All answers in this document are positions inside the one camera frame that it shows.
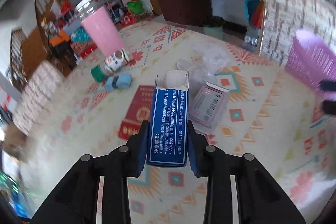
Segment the grey pink medicine box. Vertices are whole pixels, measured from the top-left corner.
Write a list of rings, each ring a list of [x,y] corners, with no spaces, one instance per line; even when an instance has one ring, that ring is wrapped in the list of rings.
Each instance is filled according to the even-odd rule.
[[[197,132],[211,135],[222,120],[230,91],[206,82],[189,106],[189,119]]]

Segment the light blue rolled cloth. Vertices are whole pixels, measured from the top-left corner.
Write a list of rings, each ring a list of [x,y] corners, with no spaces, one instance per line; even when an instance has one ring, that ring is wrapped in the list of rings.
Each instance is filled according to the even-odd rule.
[[[106,92],[112,92],[116,89],[127,89],[130,87],[132,79],[133,77],[129,73],[108,77],[104,89]]]

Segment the green capped white bottle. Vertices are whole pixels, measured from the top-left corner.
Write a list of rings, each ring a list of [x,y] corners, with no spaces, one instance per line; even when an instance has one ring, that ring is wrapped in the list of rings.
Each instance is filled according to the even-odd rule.
[[[93,67],[91,75],[97,83],[101,83],[127,65],[132,59],[130,51],[122,48]]]

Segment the red cigarette carton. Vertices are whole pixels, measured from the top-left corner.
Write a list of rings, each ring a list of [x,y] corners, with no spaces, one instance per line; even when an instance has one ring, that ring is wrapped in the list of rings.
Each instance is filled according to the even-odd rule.
[[[142,121],[149,121],[153,100],[154,86],[140,85],[129,105],[125,118],[122,120],[118,137],[128,140],[138,134]]]

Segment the purple perforated trash basket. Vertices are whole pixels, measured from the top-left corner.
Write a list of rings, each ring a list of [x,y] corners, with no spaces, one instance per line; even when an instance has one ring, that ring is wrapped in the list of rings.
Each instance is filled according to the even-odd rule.
[[[335,53],[311,31],[298,29],[294,35],[285,71],[326,100],[335,100],[335,91],[323,91],[322,80],[335,81]]]

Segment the wooden staircase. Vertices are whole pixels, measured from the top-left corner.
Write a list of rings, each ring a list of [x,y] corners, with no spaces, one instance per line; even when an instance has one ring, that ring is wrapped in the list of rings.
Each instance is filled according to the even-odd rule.
[[[55,0],[34,0],[34,28],[29,34],[19,27],[11,31],[10,76],[12,85],[20,92],[39,64],[51,55],[42,21],[50,13]]]

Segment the blue toothpaste box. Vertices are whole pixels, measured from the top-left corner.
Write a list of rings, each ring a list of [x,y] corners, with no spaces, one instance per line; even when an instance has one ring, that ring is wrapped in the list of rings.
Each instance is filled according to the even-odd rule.
[[[187,117],[189,102],[188,71],[167,71],[155,81],[147,164],[183,167],[187,159]]]

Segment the pink water bottle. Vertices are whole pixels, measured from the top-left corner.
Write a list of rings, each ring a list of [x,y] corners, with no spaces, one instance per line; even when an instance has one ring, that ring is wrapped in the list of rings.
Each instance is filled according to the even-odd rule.
[[[82,0],[75,10],[81,25],[104,56],[125,48],[110,13],[98,0]]]

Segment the clear plastic bag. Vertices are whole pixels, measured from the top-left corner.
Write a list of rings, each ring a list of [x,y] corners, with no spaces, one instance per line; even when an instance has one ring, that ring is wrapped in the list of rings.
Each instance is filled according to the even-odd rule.
[[[216,84],[215,73],[231,61],[227,50],[215,43],[196,43],[194,51],[199,57],[197,61],[191,63],[179,59],[176,62],[177,69],[189,72],[189,92],[192,96],[195,96],[206,82]]]

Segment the green trash bin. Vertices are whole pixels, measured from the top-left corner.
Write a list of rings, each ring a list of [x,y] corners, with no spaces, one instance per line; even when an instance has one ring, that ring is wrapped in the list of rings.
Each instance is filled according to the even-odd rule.
[[[224,19],[220,16],[208,17],[203,23],[203,32],[205,35],[223,40],[223,24]]]

